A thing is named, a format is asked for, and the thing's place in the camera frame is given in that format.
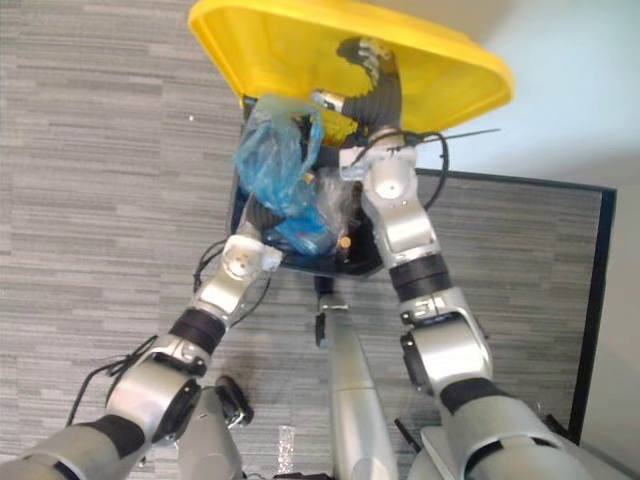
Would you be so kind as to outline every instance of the yellow bin lid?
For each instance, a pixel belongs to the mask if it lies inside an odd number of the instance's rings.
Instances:
[[[363,3],[200,0],[189,25],[240,98],[275,93],[309,101],[317,88],[348,96],[368,92],[364,70],[336,54],[354,36],[377,38],[395,53],[407,130],[444,130],[512,96],[508,67],[467,36]],[[324,115],[332,143],[355,127],[335,112]]]

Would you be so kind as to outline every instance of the black container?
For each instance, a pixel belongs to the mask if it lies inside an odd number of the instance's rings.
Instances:
[[[245,121],[249,118],[255,102],[256,100],[253,98],[245,97],[243,99]],[[314,169],[322,167],[338,168],[338,149],[324,145],[320,148]],[[229,231],[232,234],[238,229],[248,198],[246,192],[239,185],[236,172],[233,177],[232,208],[229,218]],[[323,277],[368,276],[375,273],[382,266],[382,260],[373,240],[371,220],[362,209],[358,209],[355,216],[360,225],[349,234],[351,247],[348,251],[313,257],[298,253],[285,253],[281,265]]]

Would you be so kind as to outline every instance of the blue object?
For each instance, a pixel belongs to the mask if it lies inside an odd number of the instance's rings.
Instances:
[[[305,144],[301,129],[309,130]],[[267,95],[256,103],[233,156],[242,188],[286,218],[275,230],[305,255],[320,255],[335,245],[334,234],[316,208],[313,185],[303,180],[316,162],[323,137],[316,108]]]

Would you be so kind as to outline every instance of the silver robot arm segment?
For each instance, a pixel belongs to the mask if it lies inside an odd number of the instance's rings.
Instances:
[[[401,135],[385,140],[355,164],[360,148],[341,152],[341,174],[363,183],[363,208],[410,327],[405,363],[436,398],[457,478],[590,479],[524,402],[493,383],[489,347],[419,202],[415,149]]]
[[[227,240],[217,271],[196,292],[189,308],[117,383],[106,414],[95,422],[67,427],[0,465],[0,478],[124,479],[152,446],[175,442],[194,409],[200,408],[197,379],[204,376],[215,348],[241,315],[245,293],[260,272],[275,270],[280,260],[280,252],[263,245],[257,231],[245,223]],[[210,394],[205,397],[211,401]],[[189,461],[195,464],[199,459]]]

